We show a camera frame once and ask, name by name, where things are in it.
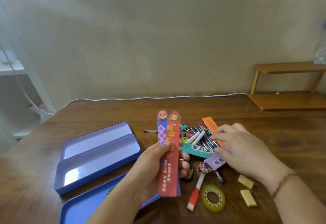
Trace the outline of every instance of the clear plastic bottle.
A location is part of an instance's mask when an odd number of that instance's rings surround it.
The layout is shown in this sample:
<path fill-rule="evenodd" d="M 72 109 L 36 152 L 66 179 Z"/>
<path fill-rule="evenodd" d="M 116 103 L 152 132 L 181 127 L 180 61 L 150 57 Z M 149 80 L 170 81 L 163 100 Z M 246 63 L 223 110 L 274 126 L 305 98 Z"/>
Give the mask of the clear plastic bottle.
<path fill-rule="evenodd" d="M 316 45 L 314 62 L 315 64 L 326 64 L 326 22 L 323 26 L 321 39 Z"/>

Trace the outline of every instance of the yellow eraser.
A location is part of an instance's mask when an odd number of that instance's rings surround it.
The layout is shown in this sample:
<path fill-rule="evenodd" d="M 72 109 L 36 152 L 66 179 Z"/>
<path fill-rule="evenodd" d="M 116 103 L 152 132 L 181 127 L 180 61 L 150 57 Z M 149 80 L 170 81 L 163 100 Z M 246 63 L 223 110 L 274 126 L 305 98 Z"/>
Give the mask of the yellow eraser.
<path fill-rule="evenodd" d="M 248 207 L 254 207 L 257 206 L 257 203 L 255 202 L 254 198 L 252 197 L 249 190 L 241 190 L 240 191 L 242 197 L 244 198 L 246 205 Z"/>
<path fill-rule="evenodd" d="M 245 176 L 240 175 L 238 178 L 238 182 L 243 184 L 244 186 L 247 186 L 249 189 L 252 189 L 254 182 L 252 182 L 250 179 L 247 179 Z"/>

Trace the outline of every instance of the cartoon girl head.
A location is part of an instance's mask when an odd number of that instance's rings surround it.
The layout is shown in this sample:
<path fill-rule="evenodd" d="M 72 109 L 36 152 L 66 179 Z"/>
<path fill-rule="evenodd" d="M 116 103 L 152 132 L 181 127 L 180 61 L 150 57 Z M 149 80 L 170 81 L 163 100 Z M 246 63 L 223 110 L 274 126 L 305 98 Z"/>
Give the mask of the cartoon girl head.
<path fill-rule="evenodd" d="M 159 111 L 157 113 L 157 118 L 160 120 L 160 121 L 165 121 L 166 118 L 168 117 L 168 113 L 166 111 Z"/>
<path fill-rule="evenodd" d="M 200 173 L 208 173 L 208 172 L 211 172 L 211 171 L 212 171 L 212 168 L 210 167 L 209 164 L 207 164 L 206 162 L 199 163 L 198 172 L 200 172 Z"/>
<path fill-rule="evenodd" d="M 173 111 L 173 112 L 169 115 L 169 121 L 172 121 L 172 122 L 181 121 L 180 114 L 177 113 L 177 111 Z"/>

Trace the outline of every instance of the shelf leg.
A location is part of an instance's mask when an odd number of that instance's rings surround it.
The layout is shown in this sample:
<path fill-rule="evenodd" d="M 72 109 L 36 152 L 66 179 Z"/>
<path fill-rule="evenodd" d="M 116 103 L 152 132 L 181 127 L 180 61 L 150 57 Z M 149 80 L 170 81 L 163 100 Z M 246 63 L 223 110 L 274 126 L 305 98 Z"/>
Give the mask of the shelf leg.
<path fill-rule="evenodd" d="M 325 72 L 320 72 L 319 75 L 317 76 L 317 79 L 315 80 L 314 84 L 311 87 L 311 90 L 310 90 L 311 93 L 316 92 L 316 90 L 317 90 L 317 88 L 318 88 L 318 86 L 319 86 L 319 84 L 321 82 L 321 79 L 324 76 L 324 73 Z"/>
<path fill-rule="evenodd" d="M 254 80 L 254 84 L 252 85 L 251 94 L 254 94 L 255 93 L 257 82 L 258 82 L 258 78 L 259 78 L 259 74 L 260 74 L 260 71 L 257 70 L 256 71 L 255 80 Z"/>

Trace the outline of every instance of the hand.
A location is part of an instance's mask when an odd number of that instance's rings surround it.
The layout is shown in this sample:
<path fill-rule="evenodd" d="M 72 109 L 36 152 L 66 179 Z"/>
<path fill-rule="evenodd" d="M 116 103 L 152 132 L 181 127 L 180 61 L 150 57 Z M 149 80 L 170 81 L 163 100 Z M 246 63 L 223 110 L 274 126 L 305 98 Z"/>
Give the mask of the hand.
<path fill-rule="evenodd" d="M 292 172 L 242 124 L 222 125 L 210 139 L 224 141 L 229 151 L 224 148 L 215 148 L 214 151 L 221 154 L 233 169 L 260 181 L 270 191 L 287 173 Z"/>
<path fill-rule="evenodd" d="M 170 150 L 172 143 L 168 141 L 164 145 L 158 143 L 146 149 L 137 159 L 134 166 L 124 177 L 133 183 L 137 189 L 137 198 L 143 204 L 155 196 L 158 189 L 159 169 L 161 157 Z M 190 168 L 187 162 L 190 159 L 189 154 L 184 151 L 179 151 L 179 177 L 185 177 Z"/>

